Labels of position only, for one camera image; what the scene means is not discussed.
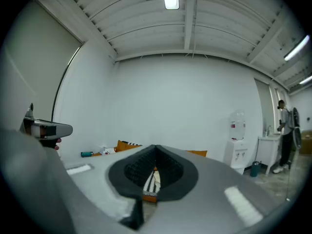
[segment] white cabinet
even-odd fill
[[[255,160],[267,165],[265,174],[280,159],[280,137],[259,137],[258,150]]]
[[[229,140],[223,158],[223,162],[240,174],[243,174],[247,164],[247,142],[244,140]]]

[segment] sneaker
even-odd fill
[[[276,169],[273,170],[274,174],[281,173],[284,170],[283,166],[278,166]]]

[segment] striped fabric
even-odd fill
[[[132,143],[132,142],[127,142],[127,141],[122,141],[123,143],[126,143],[126,144],[128,144],[128,145],[131,145],[131,146],[141,146],[141,145],[139,145],[139,144],[135,144],[135,143]]]
[[[147,181],[145,182],[145,185],[143,187],[143,195],[157,196],[157,193],[160,190],[160,185],[155,181],[154,177],[155,172],[157,171],[152,171]]]

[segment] faucet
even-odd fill
[[[267,128],[267,136],[269,136],[269,134],[270,134],[270,130],[269,130],[269,128],[272,128],[272,126],[270,125],[270,126],[268,126],[268,128]]]

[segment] sink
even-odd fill
[[[279,138],[281,135],[280,134],[271,134],[271,135],[268,135],[267,137],[268,138]]]

